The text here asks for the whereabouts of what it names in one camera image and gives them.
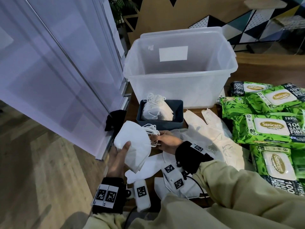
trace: metal stand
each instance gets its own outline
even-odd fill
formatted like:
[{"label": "metal stand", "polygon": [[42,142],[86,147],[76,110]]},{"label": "metal stand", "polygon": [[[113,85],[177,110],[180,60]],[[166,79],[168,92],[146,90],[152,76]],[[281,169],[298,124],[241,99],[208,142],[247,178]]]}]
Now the metal stand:
[{"label": "metal stand", "polygon": [[252,20],[253,16],[255,15],[256,11],[257,11],[257,10],[254,10],[252,16],[250,17],[250,19],[249,19],[249,21],[247,22],[247,24],[246,24],[244,30],[242,31],[242,34],[246,31],[246,28],[247,28],[247,26],[249,25],[249,23],[251,22],[251,20]]}]

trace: geometric patterned wall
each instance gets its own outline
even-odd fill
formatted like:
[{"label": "geometric patterned wall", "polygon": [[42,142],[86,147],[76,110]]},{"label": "geometric patterned wall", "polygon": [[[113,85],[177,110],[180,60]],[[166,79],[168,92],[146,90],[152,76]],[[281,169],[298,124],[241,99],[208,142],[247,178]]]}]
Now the geometric patterned wall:
[{"label": "geometric patterned wall", "polygon": [[253,15],[254,10],[239,16],[229,23],[224,23],[221,20],[208,15],[199,22],[191,25],[189,28],[220,26],[222,27],[225,38],[231,45],[280,40],[284,33],[283,28],[274,23],[272,19],[293,15],[300,15],[305,18],[305,0],[282,1],[287,3],[287,6],[283,9],[257,10],[243,34],[242,31]]}]

